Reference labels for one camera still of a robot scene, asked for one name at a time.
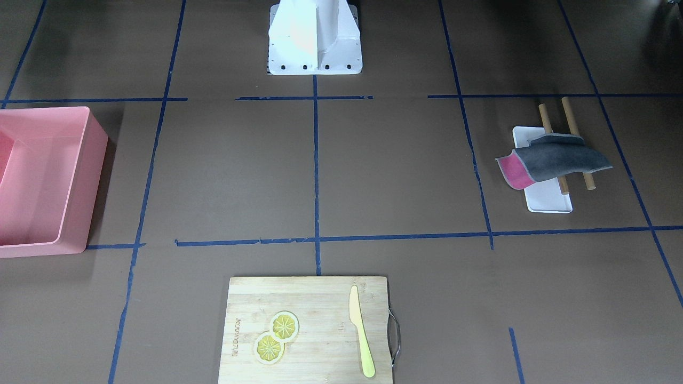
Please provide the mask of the grey and pink cloth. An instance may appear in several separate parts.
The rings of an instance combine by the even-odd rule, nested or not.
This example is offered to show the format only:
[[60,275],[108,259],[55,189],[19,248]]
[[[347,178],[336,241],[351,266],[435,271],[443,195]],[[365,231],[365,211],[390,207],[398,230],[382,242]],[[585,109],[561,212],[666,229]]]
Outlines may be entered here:
[[542,134],[528,144],[496,158],[505,181],[515,190],[569,173],[594,173],[613,167],[605,155],[573,134]]

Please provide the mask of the yellow plastic knife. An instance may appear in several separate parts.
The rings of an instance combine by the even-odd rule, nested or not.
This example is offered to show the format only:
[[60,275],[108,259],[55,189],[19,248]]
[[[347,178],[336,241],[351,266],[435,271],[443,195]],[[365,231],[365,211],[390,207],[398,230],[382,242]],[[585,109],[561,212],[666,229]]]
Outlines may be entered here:
[[373,378],[376,374],[374,360],[369,348],[368,337],[363,323],[360,298],[357,286],[351,286],[348,299],[348,309],[351,323],[356,327],[359,344],[361,369],[364,377]]

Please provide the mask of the bamboo cutting board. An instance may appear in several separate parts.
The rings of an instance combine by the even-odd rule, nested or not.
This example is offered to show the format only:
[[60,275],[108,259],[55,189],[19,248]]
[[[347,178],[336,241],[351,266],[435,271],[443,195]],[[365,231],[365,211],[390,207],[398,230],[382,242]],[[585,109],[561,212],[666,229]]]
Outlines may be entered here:
[[[376,368],[361,369],[356,327],[348,299],[357,286],[365,331]],[[279,362],[257,362],[256,338],[270,332],[279,311],[300,324]],[[229,280],[219,383],[393,383],[390,301],[383,276],[232,277]]]

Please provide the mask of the lemon slice upper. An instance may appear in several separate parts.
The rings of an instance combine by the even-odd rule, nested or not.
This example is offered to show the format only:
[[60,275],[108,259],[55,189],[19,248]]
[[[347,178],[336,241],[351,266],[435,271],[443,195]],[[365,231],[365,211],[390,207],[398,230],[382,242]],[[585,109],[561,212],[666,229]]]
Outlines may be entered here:
[[270,334],[278,342],[289,343],[300,330],[298,317],[290,311],[277,312],[270,321]]

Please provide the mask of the lemon slice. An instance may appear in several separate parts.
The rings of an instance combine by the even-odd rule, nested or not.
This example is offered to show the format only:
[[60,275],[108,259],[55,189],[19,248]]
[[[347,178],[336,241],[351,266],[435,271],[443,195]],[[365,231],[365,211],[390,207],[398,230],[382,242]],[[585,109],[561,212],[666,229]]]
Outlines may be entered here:
[[286,350],[286,344],[276,339],[270,332],[260,334],[253,345],[253,352],[257,362],[273,365],[279,362]]
[[270,321],[270,334],[278,342],[289,343],[300,330],[298,317],[290,311],[277,312]]

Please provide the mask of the lemon slice lower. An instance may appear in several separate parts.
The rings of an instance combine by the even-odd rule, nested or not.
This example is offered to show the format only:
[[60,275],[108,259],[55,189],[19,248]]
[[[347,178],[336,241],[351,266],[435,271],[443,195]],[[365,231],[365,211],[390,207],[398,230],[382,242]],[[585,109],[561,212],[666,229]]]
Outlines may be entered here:
[[260,334],[253,345],[253,352],[257,362],[273,365],[279,362],[286,350],[286,344],[276,339],[270,332]]

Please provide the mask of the white rectangular tray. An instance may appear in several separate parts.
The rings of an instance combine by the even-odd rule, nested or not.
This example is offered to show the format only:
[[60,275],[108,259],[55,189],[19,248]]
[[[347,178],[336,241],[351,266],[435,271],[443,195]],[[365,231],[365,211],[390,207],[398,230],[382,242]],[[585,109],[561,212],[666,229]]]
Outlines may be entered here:
[[[515,148],[529,145],[529,141],[545,134],[542,127],[516,126],[512,129]],[[531,212],[568,214],[573,211],[570,195],[562,194],[557,178],[530,185],[523,189],[527,209]]]

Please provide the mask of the wooden rod inner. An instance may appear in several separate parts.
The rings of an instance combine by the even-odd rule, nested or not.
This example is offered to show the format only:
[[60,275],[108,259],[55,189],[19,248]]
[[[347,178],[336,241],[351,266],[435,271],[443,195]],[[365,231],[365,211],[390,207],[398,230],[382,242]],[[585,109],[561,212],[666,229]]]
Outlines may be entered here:
[[[539,104],[538,110],[539,110],[540,118],[542,120],[542,124],[544,127],[545,134],[553,133],[553,128],[551,126],[551,121],[549,118],[548,109],[547,109],[546,105],[544,103]],[[558,185],[559,185],[559,188],[561,190],[562,195],[569,195],[570,190],[568,189],[568,184],[567,184],[566,178],[565,177],[557,177],[557,182],[558,182]]]

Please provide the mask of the wooden rod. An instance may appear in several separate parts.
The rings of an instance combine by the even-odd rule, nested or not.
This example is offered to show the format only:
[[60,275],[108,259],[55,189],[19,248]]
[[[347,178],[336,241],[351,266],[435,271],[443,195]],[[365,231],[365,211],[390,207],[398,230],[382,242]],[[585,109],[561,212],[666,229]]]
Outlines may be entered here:
[[[546,105],[544,103],[539,104],[538,110],[539,110],[540,118],[542,120],[542,124],[544,127],[545,134],[553,133],[553,128],[551,126],[551,121],[549,118],[548,109],[547,109]],[[562,195],[569,195],[570,190],[568,189],[568,184],[567,184],[566,178],[565,177],[557,177],[557,182],[558,182],[558,185],[559,185],[559,188],[561,190]]]
[[[578,126],[576,124],[576,119],[574,117],[573,108],[571,107],[571,104],[570,104],[570,98],[569,97],[562,97],[561,103],[562,103],[563,110],[565,112],[565,116],[566,116],[568,127],[570,129],[571,134],[580,137],[581,134],[580,134]],[[583,173],[583,178],[584,178],[584,182],[585,182],[587,190],[595,190],[596,189],[596,185],[595,185],[595,181],[594,181],[594,177],[593,177],[592,173]]]

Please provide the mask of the wooden rod outer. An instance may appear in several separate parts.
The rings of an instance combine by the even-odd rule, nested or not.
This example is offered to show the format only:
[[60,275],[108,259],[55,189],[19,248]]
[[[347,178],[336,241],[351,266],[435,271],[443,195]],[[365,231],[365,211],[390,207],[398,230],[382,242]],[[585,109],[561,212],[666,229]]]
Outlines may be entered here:
[[[580,137],[581,134],[580,134],[578,126],[576,124],[576,119],[574,117],[573,108],[571,107],[571,104],[570,104],[570,98],[569,97],[562,97],[561,103],[562,103],[563,110],[565,112],[565,116],[566,116],[568,127],[570,129],[571,134]],[[595,181],[594,181],[594,177],[593,177],[592,173],[583,173],[583,178],[584,178],[584,182],[585,182],[587,190],[595,190],[596,189],[596,185],[595,185]]]

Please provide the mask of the pink plastic bin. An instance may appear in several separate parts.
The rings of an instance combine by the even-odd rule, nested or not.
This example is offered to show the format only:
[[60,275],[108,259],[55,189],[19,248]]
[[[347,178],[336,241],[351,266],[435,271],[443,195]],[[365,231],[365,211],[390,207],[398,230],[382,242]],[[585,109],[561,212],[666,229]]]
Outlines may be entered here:
[[109,136],[90,108],[4,109],[1,256],[82,253]]

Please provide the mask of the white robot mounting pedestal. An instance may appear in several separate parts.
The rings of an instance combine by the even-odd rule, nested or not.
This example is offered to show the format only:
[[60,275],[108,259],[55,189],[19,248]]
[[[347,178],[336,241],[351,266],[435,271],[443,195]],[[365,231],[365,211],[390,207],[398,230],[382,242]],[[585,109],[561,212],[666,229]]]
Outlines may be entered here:
[[357,75],[363,70],[356,1],[280,1],[270,8],[268,73]]

